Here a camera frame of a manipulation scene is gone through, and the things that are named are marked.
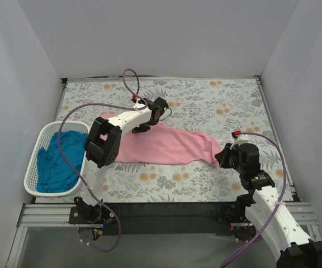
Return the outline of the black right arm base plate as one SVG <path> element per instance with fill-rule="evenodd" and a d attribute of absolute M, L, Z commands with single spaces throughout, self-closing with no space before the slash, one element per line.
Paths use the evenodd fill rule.
<path fill-rule="evenodd" d="M 215 209 L 211 211 L 211 217 L 220 224 L 242 227 L 252 225 L 249 220 L 239 214 L 233 205 L 217 205 Z"/>

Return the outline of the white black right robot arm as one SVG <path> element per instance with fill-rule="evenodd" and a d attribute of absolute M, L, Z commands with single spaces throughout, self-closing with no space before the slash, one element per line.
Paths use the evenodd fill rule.
<path fill-rule="evenodd" d="M 248 193 L 237 197 L 235 215 L 256 228 L 252 240 L 263 238 L 276 266 L 322 267 L 322 242 L 314 241 L 279 200 L 274 181 L 261 168 L 258 147 L 251 143 L 227 143 L 215 158 L 221 168 L 239 173 Z"/>

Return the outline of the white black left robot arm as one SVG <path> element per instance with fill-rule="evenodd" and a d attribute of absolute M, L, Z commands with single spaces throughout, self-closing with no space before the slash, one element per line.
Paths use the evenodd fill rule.
<path fill-rule="evenodd" d="M 109 215 L 108 210 L 100 205 L 101 186 L 108 166 L 120 156 L 123 135 L 143 133 L 159 123 L 161 116 L 169 108 L 167 101 L 161 97 L 151 101 L 138 100 L 130 111 L 104 119 L 94 120 L 85 143 L 87 175 L 86 189 L 74 198 L 79 215 L 88 223 L 96 223 L 102 215 Z"/>

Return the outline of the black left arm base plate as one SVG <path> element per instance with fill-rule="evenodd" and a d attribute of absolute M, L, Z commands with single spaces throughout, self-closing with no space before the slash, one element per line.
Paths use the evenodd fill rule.
<path fill-rule="evenodd" d="M 72 207 L 68 220 L 70 224 L 114 224 L 116 222 L 115 213 L 100 205 L 92 208 Z"/>

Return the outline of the pink t shirt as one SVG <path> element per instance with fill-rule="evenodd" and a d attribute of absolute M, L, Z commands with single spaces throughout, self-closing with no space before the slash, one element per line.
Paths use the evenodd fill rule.
<path fill-rule="evenodd" d="M 112 116 L 104 114 L 113 126 L 121 128 L 121 141 L 116 161 L 124 163 L 178 165 L 203 160 L 216 162 L 215 155 L 221 147 L 214 138 L 203 132 L 187 131 L 158 123 L 145 132 L 131 130 L 150 120 L 151 111 L 128 111 Z"/>

